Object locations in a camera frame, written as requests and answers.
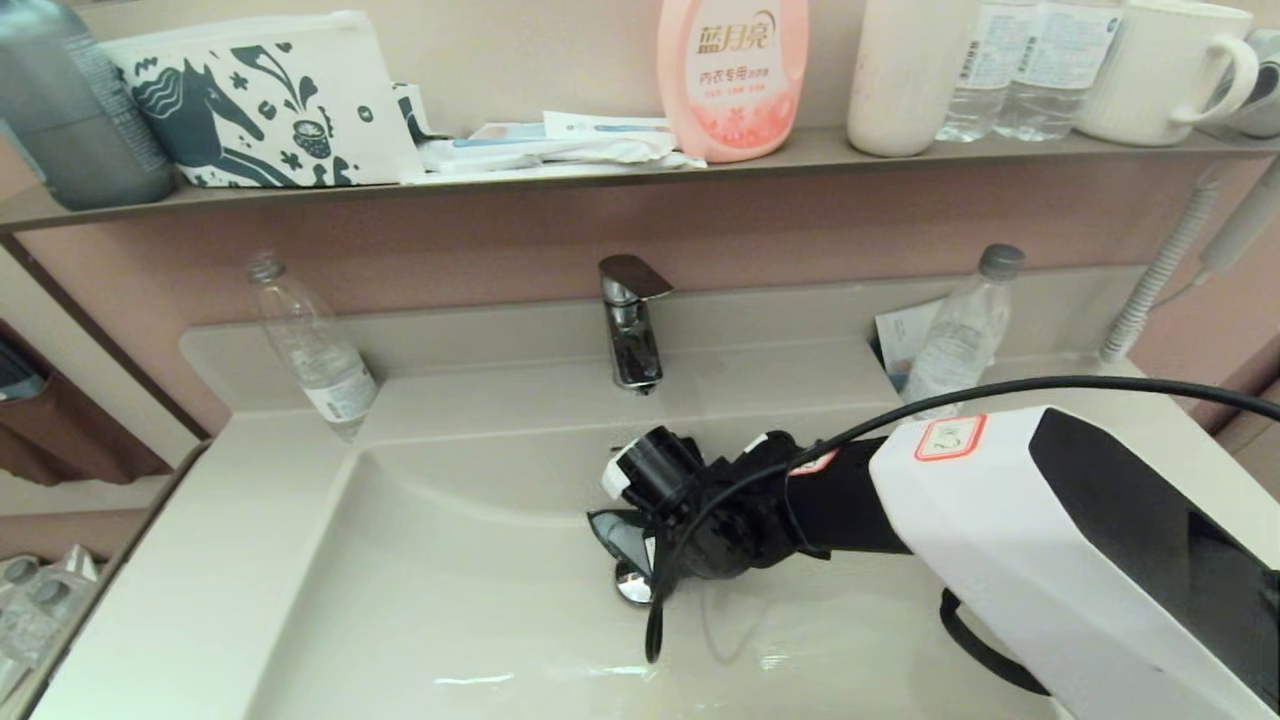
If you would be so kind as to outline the grey microfibre cloth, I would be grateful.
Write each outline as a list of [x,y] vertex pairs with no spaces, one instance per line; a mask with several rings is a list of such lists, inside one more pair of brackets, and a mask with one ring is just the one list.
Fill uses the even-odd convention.
[[605,509],[586,514],[596,541],[618,561],[626,561],[646,578],[654,574],[657,529],[652,519],[635,509]]

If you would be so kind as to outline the chrome faucet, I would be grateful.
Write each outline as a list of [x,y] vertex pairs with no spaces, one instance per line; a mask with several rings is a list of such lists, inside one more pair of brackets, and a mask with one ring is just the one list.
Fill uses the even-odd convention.
[[639,256],[616,254],[598,263],[613,382],[639,396],[663,379],[660,354],[648,304],[675,287]]

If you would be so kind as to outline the chrome drain stopper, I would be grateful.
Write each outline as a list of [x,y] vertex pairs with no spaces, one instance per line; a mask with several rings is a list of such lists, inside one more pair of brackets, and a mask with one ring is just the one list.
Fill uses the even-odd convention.
[[628,561],[614,562],[614,589],[626,603],[635,607],[649,607],[653,602],[649,578]]

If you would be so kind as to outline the white paper card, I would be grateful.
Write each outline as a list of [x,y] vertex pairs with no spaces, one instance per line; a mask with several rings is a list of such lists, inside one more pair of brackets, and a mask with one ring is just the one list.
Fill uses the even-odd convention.
[[942,299],[902,307],[876,316],[879,359],[896,389],[902,389],[922,351],[929,328],[943,306]]

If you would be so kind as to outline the clear bottle grey cap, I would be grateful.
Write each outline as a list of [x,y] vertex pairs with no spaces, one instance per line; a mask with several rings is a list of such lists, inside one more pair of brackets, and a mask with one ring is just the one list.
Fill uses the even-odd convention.
[[992,243],[934,315],[901,397],[905,404],[977,387],[993,361],[1012,315],[1012,286],[1027,255],[1009,243]]

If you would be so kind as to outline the white plastic wrapped sachet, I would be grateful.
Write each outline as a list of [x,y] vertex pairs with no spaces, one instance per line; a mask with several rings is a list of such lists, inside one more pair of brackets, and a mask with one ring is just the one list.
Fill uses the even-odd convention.
[[429,178],[442,182],[708,168],[707,160],[689,156],[664,140],[628,137],[431,140],[420,143],[417,151]]

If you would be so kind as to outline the pink laundry detergent bottle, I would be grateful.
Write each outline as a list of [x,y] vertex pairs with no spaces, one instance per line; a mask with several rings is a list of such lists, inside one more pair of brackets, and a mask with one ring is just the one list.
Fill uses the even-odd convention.
[[809,38],[809,0],[660,0],[655,77],[678,150],[728,164],[783,145]]

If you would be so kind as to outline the clear bottle without cap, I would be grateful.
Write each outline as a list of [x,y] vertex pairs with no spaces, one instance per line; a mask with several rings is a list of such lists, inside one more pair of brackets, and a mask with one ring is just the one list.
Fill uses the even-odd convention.
[[328,427],[355,441],[380,389],[364,356],[326,302],[275,254],[252,258],[246,275],[275,355]]

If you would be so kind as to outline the white ribbed tumbler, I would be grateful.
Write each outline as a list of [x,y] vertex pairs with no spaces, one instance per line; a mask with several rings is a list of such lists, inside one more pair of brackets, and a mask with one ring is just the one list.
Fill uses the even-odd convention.
[[877,158],[923,154],[945,122],[982,0],[867,0],[846,132]]

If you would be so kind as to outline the clear water bottle white label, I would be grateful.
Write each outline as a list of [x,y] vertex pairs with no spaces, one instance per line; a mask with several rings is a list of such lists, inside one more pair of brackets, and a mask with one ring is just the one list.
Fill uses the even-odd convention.
[[1121,19],[1123,0],[1039,0],[995,131],[1024,142],[1068,136]]
[[1039,0],[984,0],[947,115],[934,138],[970,143],[989,135],[1009,95]]

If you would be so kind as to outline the small printed white pouch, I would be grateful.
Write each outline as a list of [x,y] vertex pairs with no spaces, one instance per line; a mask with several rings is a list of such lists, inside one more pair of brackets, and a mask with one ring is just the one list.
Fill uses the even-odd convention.
[[394,82],[392,85],[392,94],[410,132],[410,137],[416,143],[451,138],[448,135],[442,135],[430,127],[425,106],[422,105],[421,90],[417,85]]

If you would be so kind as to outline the white ribbed mug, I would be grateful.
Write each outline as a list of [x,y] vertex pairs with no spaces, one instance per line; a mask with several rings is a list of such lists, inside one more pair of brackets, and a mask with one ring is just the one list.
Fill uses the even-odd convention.
[[1240,110],[1260,78],[1249,12],[1192,0],[1128,0],[1108,59],[1075,115],[1076,132],[1170,147]]

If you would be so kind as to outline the grey white hair dryer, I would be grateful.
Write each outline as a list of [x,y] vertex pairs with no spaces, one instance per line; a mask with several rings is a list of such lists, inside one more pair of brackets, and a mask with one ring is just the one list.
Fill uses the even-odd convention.
[[1247,38],[1260,59],[1254,86],[1245,102],[1226,120],[1208,124],[1215,137],[1280,138],[1280,28],[1253,31]]

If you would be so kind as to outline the plastic wrapped bottle pack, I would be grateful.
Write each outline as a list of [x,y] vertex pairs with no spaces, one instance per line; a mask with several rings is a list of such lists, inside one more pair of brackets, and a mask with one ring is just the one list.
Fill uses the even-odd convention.
[[56,562],[33,555],[0,562],[0,706],[51,652],[97,582],[93,555],[81,544]]

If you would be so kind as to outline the dark grey plastic bottle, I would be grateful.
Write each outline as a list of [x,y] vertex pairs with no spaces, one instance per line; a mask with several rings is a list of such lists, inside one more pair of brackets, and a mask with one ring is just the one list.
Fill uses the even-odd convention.
[[177,188],[116,67],[58,0],[0,0],[0,136],[72,211],[157,202]]

